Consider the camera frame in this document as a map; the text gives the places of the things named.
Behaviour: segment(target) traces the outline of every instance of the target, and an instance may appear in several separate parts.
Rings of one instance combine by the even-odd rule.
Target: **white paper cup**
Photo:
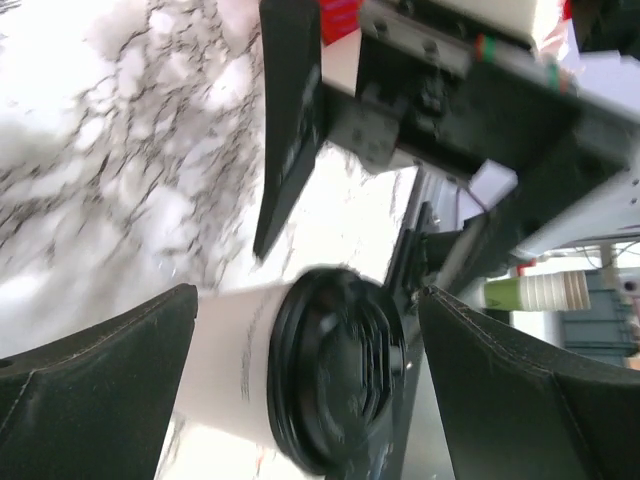
[[[326,475],[391,414],[404,352],[390,293],[317,268],[292,284],[203,299],[175,409]]]
[[[521,277],[523,311],[568,311],[590,308],[585,272],[559,272]]]
[[[267,406],[269,343],[290,285],[205,298],[175,409],[189,419],[274,450]]]

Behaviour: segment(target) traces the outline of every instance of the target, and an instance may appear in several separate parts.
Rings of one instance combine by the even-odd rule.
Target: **marble surface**
[[[383,277],[414,172],[371,178],[333,147],[254,260],[261,75],[256,0],[22,0],[0,15],[0,358],[178,282],[221,294],[314,263]],[[180,418],[165,444],[159,478],[249,480],[260,458],[259,478],[301,478]]]

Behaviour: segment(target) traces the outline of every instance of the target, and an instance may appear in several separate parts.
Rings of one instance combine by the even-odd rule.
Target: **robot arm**
[[[393,438],[331,480],[400,478],[425,351],[457,480],[630,480],[640,471],[626,441],[640,428],[637,373],[546,345],[451,296],[508,263],[519,243],[627,168],[639,148],[636,119],[578,95],[569,78],[531,57],[531,15],[509,12],[519,23],[510,21],[488,15],[484,3],[366,0],[354,95],[323,83],[314,0],[260,6],[267,132],[259,257],[325,141],[374,173],[430,163],[464,182],[492,158],[519,177],[489,214],[438,233],[418,173],[384,285],[415,368],[392,398]],[[599,16],[574,12],[580,45],[633,54],[638,22],[624,22],[637,10],[624,9],[637,2],[598,3]],[[424,288],[434,281],[442,289]],[[197,303],[194,287],[179,286],[0,360],[0,478],[153,478]]]

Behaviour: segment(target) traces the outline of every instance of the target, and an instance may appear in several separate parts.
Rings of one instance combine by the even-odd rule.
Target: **black metal mount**
[[[428,163],[464,183],[487,158],[516,172],[518,185],[474,219],[443,265],[441,286],[454,294],[512,261],[518,244],[638,155],[637,118],[579,92],[556,66],[536,62],[515,41],[489,37],[488,28],[456,33],[426,21],[422,10],[367,0],[351,95],[319,77],[314,0],[265,0],[260,10],[267,137],[259,257],[279,235],[324,141],[356,153],[372,172]]]

